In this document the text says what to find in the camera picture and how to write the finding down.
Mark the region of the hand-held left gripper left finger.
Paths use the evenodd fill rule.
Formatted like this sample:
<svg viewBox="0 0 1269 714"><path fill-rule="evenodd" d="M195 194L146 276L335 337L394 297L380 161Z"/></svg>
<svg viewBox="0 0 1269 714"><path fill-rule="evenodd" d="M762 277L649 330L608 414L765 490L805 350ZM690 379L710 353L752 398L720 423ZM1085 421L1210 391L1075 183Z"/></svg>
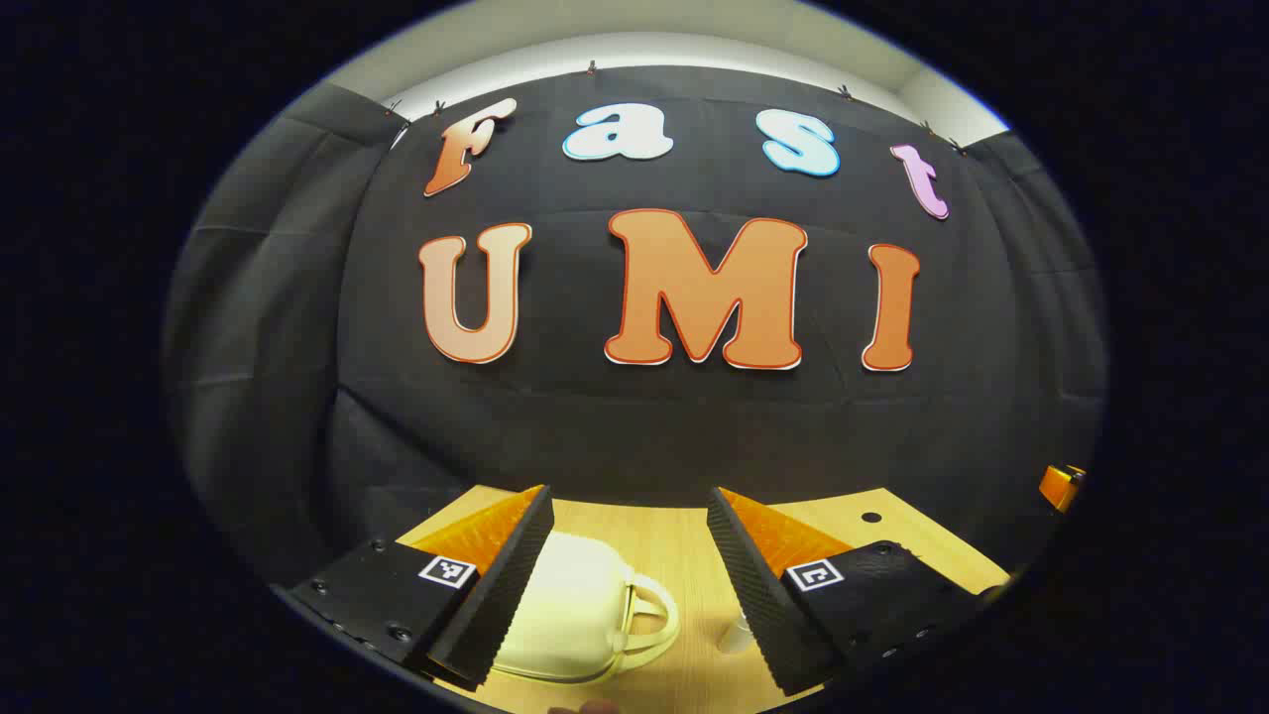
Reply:
<svg viewBox="0 0 1269 714"><path fill-rule="evenodd" d="M288 601L393 668L475 691L553 525L551 488L536 484L425 536L372 538Z"/></svg>

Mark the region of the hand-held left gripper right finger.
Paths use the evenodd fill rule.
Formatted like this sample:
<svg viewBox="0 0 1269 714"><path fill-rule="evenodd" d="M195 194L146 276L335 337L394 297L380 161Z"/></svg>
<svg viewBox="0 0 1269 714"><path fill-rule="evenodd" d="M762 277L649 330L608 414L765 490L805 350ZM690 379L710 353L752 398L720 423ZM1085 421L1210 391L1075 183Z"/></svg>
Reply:
<svg viewBox="0 0 1269 714"><path fill-rule="evenodd" d="M926 654L989 605L893 539L849 545L725 488L707 524L766 670L786 695L853 687Z"/></svg>

